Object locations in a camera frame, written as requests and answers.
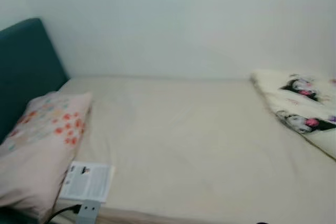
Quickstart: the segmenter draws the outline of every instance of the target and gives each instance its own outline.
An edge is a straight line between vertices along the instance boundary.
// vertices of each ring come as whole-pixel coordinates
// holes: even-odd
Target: paper
[[[59,195],[62,199],[106,202],[114,166],[106,164],[71,163]]]

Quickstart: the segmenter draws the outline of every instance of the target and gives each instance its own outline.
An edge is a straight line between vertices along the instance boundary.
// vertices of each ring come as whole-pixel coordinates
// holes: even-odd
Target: bed sheet
[[[76,160],[117,168],[100,223],[336,223],[335,161],[248,81],[74,78],[61,91],[93,94]]]

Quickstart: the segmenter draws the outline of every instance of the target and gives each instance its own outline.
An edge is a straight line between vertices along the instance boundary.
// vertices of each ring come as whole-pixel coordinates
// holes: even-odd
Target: pink pillowcase
[[[85,128],[90,93],[31,100],[0,145],[0,207],[43,220],[51,211]]]

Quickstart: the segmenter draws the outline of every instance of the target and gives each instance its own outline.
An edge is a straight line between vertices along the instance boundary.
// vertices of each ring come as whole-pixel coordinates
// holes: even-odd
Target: wall
[[[331,72],[336,0],[28,0],[72,76]]]
[[[0,30],[31,16],[26,0],[0,0]]]

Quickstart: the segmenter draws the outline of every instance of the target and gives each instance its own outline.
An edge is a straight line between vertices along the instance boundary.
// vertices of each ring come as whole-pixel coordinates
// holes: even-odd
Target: teal headboard
[[[67,80],[39,18],[0,31],[0,143],[29,100]]]

